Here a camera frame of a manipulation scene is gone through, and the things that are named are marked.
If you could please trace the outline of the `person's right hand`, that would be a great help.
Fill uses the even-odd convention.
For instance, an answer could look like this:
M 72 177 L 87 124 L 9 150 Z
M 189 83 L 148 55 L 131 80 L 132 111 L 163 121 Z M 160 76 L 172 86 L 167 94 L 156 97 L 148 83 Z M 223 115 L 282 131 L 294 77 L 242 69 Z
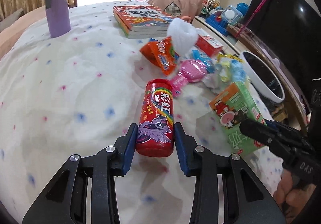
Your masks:
M 290 208 L 284 214 L 287 223 L 291 223 L 299 215 L 315 188 L 316 186 L 313 184 L 309 184 L 303 190 L 293 188 L 292 174 L 285 169 L 283 170 L 273 198 L 280 208 L 284 203 L 289 205 Z

